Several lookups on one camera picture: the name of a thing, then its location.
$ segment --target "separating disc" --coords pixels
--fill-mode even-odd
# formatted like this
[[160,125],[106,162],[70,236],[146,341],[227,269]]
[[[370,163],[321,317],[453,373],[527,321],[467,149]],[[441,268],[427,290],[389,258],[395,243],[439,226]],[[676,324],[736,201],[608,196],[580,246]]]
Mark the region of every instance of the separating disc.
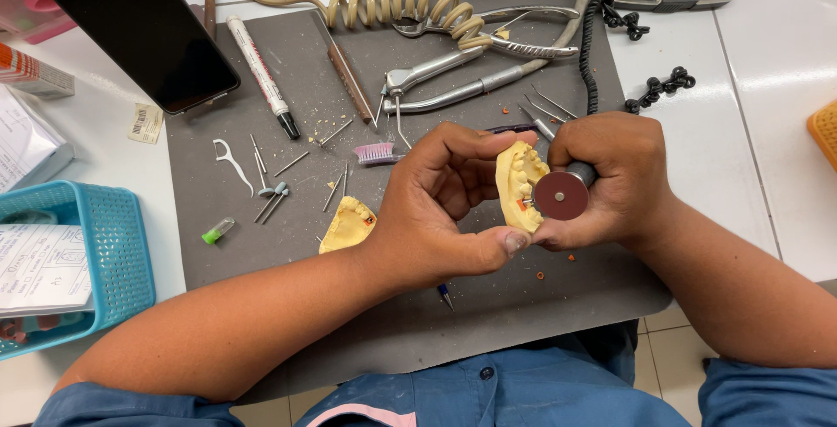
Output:
[[569,221],[581,216],[587,209],[587,186],[576,175],[567,172],[551,172],[543,175],[532,194],[543,214],[559,221]]

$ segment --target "pink container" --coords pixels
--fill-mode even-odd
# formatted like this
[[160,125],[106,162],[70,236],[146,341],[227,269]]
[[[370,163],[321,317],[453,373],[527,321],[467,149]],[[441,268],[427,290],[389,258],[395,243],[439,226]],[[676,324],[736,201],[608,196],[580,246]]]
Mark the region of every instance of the pink container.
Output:
[[29,44],[59,35],[75,22],[53,0],[0,0],[0,28]]

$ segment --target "green cap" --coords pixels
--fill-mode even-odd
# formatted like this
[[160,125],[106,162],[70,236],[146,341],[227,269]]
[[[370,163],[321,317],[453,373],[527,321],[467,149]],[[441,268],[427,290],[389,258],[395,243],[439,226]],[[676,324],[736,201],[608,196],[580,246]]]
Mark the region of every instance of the green cap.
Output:
[[215,243],[221,237],[221,232],[218,229],[209,229],[209,232],[201,237],[204,238],[205,243]]

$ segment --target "smartphone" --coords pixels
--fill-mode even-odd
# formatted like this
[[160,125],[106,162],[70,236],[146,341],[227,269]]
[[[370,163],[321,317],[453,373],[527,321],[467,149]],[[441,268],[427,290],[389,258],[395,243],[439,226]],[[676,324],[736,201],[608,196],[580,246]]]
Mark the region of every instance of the smartphone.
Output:
[[164,111],[241,83],[184,0],[55,0]]

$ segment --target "blue shirt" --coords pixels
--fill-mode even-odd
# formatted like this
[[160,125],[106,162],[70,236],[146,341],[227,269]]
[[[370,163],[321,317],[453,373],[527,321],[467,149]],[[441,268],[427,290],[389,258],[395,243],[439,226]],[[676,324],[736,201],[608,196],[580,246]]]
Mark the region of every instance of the blue shirt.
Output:
[[[569,334],[413,373],[363,375],[296,425],[689,425],[665,401],[631,387],[627,339],[598,347],[579,339]],[[713,359],[698,398],[704,425],[834,425],[837,370]],[[47,401],[34,427],[241,426],[232,405],[76,383]]]

